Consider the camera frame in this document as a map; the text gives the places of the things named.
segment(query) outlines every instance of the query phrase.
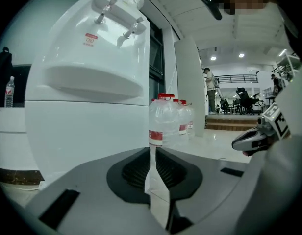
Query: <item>black backpack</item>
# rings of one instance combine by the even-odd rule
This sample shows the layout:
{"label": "black backpack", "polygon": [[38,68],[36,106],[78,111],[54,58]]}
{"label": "black backpack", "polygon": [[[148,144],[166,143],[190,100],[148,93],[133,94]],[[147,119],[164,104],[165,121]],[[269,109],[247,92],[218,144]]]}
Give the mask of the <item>black backpack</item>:
{"label": "black backpack", "polygon": [[7,47],[0,53],[0,107],[4,107],[6,84],[12,73],[12,54]]}

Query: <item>red bottle cap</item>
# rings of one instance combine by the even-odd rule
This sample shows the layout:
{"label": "red bottle cap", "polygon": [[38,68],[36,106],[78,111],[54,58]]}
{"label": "red bottle cap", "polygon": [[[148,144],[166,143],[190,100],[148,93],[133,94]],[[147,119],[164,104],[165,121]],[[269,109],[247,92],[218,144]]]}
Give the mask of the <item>red bottle cap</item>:
{"label": "red bottle cap", "polygon": [[158,98],[158,99],[165,99],[166,97],[171,98],[171,97],[175,97],[175,95],[174,95],[174,94],[165,94],[165,93],[159,93],[159,94],[157,95],[157,98]]}

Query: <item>desk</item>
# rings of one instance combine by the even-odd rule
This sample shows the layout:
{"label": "desk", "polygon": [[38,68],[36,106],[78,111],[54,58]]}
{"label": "desk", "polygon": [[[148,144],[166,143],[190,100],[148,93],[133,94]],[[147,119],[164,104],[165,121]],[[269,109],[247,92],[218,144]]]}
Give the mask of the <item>desk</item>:
{"label": "desk", "polygon": [[270,96],[270,97],[266,97],[265,99],[268,99],[269,100],[269,106],[270,106],[270,100],[274,100],[276,97],[275,96]]}

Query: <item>chair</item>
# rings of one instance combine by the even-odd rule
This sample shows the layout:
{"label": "chair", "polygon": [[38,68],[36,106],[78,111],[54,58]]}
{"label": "chair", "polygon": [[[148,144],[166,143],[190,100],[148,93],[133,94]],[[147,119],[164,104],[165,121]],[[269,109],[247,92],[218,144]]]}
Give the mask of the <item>chair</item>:
{"label": "chair", "polygon": [[234,105],[235,105],[234,113],[241,113],[241,105],[239,99],[235,99]]}
{"label": "chair", "polygon": [[245,88],[237,88],[236,93],[240,97],[240,105],[245,108],[243,113],[245,114],[259,113],[258,111],[254,111],[252,109],[252,106],[256,104],[259,101],[259,99],[249,98],[247,91],[245,91]]}

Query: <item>bottle label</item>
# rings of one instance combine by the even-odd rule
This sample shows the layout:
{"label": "bottle label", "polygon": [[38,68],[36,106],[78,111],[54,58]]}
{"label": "bottle label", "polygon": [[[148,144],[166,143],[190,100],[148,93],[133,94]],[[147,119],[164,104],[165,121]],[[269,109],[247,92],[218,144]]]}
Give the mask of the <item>bottle label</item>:
{"label": "bottle label", "polygon": [[155,146],[163,145],[163,132],[149,130],[149,144]]}
{"label": "bottle label", "polygon": [[179,126],[179,134],[184,135],[187,133],[187,124],[183,124]]}
{"label": "bottle label", "polygon": [[5,95],[10,95],[12,96],[14,94],[14,88],[13,87],[10,87],[10,86],[7,86],[6,87],[6,91],[5,91]]}
{"label": "bottle label", "polygon": [[188,124],[188,129],[192,129],[194,127],[194,123],[191,121],[191,122],[189,122],[189,124]]}

